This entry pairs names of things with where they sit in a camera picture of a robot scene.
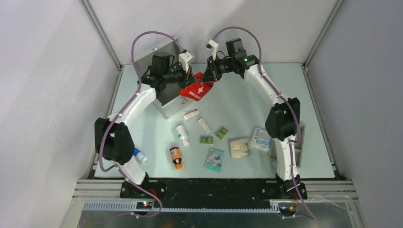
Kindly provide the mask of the red first aid pouch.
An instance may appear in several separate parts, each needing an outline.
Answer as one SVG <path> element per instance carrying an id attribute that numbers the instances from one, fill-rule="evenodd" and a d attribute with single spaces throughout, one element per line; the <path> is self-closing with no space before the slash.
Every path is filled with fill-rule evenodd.
<path id="1" fill-rule="evenodd" d="M 180 96 L 184 96 L 194 101 L 200 101 L 210 90 L 212 89 L 214 82 L 202 82 L 202 72 L 195 74 L 196 82 L 182 89 L 179 93 Z"/>

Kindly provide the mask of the white medicine bottle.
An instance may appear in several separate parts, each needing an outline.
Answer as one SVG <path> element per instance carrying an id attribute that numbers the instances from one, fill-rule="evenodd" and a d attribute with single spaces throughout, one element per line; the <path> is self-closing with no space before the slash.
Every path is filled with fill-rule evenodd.
<path id="1" fill-rule="evenodd" d="M 179 140 L 182 142 L 182 144 L 184 146 L 189 146 L 190 145 L 190 141 L 189 141 L 189 136 L 186 132 L 186 129 L 183 125 L 179 125 L 175 128 L 176 130 L 176 134 L 179 138 Z"/>

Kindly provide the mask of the brown syrup bottle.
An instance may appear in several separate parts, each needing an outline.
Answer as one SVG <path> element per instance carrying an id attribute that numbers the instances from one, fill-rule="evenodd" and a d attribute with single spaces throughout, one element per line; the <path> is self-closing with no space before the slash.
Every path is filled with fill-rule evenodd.
<path id="1" fill-rule="evenodd" d="M 182 156 L 178 147 L 170 149 L 171 159 L 177 170 L 182 168 Z"/>

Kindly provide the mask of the white blue gauze packet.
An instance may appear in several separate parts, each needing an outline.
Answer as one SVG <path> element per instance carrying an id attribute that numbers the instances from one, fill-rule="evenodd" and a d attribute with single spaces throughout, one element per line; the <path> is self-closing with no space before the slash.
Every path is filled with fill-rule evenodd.
<path id="1" fill-rule="evenodd" d="M 265 129 L 256 127 L 250 141 L 250 146 L 264 152 L 271 148 L 272 138 Z"/>

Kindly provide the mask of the teal mask packet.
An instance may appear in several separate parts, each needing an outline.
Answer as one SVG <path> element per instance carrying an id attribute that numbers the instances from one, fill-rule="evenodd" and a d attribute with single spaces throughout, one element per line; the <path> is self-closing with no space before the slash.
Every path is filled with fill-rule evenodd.
<path id="1" fill-rule="evenodd" d="M 221 172 L 224 157 L 225 157 L 224 151 L 210 148 L 206 162 L 204 164 L 204 168 L 215 172 Z"/>

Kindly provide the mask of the blue cap clear bottle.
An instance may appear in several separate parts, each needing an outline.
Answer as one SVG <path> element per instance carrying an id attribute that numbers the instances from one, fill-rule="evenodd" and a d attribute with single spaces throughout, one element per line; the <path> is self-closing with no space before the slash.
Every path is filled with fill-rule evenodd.
<path id="1" fill-rule="evenodd" d="M 134 149 L 134 156 L 137 158 L 138 161 L 141 163 L 147 163 L 148 162 L 148 157 L 145 156 L 140 150 L 137 148 Z"/>

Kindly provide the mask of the grey divided tray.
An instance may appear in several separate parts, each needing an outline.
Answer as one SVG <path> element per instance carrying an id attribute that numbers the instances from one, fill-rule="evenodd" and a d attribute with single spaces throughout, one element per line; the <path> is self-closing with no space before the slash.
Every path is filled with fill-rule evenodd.
<path id="1" fill-rule="evenodd" d="M 294 153 L 295 153 L 294 161 L 296 162 L 297 168 L 301 167 L 305 129 L 306 129 L 306 126 L 303 123 L 301 123 L 299 126 L 300 126 L 300 132 L 301 132 L 301 141 L 300 141 L 300 143 L 295 143 L 295 147 L 294 147 Z M 276 152 L 274 140 L 271 140 L 271 146 L 270 146 L 268 154 L 269 154 L 270 160 L 273 160 L 273 161 L 277 160 L 277 152 Z"/>

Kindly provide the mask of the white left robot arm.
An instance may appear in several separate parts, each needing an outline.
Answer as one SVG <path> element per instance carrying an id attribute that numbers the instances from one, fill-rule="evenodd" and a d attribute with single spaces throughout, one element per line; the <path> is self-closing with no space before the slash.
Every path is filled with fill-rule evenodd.
<path id="1" fill-rule="evenodd" d="M 107 118 L 95 121 L 95 149 L 100 156 L 100 168 L 110 168 L 103 161 L 110 161 L 128 182 L 133 182 L 132 192 L 139 198 L 148 196 L 150 184 L 145 180 L 147 173 L 140 167 L 134 151 L 135 145 L 129 126 L 157 99 L 158 93 L 168 84 L 186 88 L 195 82 L 191 63 L 194 55 L 184 50 L 178 56 L 156 52 L 150 66 L 138 73 L 138 85 L 128 101 Z"/>

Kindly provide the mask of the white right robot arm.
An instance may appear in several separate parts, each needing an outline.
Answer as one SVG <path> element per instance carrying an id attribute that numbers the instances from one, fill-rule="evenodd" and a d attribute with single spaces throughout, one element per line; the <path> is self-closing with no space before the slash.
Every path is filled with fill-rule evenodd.
<path id="1" fill-rule="evenodd" d="M 295 163 L 294 147 L 296 136 L 300 133 L 300 101 L 284 95 L 264 72 L 259 59 L 248 55 L 240 38 L 226 42 L 228 54 L 219 58 L 218 43 L 209 40 L 206 48 L 211 51 L 207 58 L 207 67 L 200 82 L 217 82 L 225 73 L 235 73 L 256 89 L 258 94 L 268 103 L 269 114 L 265 121 L 266 131 L 274 140 L 277 153 L 276 177 L 277 194 L 284 199 L 290 198 L 296 191 L 293 181 L 298 173 Z"/>

